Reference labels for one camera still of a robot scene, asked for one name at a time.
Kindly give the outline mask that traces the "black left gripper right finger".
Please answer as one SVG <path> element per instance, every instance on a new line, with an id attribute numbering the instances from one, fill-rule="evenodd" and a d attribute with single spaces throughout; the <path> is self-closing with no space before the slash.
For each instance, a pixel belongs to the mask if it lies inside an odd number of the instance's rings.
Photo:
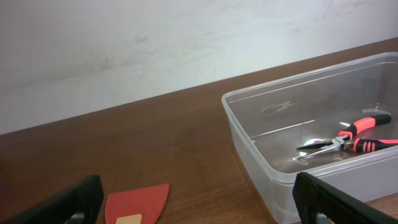
<path id="1" fill-rule="evenodd" d="M 300 221 L 304 224 L 397 224 L 396 218 L 307 172 L 297 174 L 292 194 Z"/>

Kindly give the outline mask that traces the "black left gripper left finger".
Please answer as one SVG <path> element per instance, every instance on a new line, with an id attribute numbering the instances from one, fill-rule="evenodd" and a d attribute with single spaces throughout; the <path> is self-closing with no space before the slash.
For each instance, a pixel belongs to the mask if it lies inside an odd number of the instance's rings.
<path id="1" fill-rule="evenodd" d="M 95 224 L 104 199 L 99 175 L 89 175 L 2 224 Z"/>

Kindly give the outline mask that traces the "orange black long-nose pliers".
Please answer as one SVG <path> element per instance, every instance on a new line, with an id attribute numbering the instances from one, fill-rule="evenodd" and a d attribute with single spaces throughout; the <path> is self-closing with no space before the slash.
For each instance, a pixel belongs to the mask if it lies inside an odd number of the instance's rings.
<path id="1" fill-rule="evenodd" d="M 297 148 L 297 151 L 308 152 L 308 154 L 302 156 L 302 158 L 308 158 L 329 152 L 345 151 L 347 149 L 362 153 L 380 151 L 392 146 L 397 146 L 396 139 L 356 138 L 358 134 L 367 129 L 389 124 L 391 119 L 389 114 L 379 114 L 359 119 L 346 129 L 340 131 L 337 137 L 323 139 L 320 142 L 300 146 Z"/>

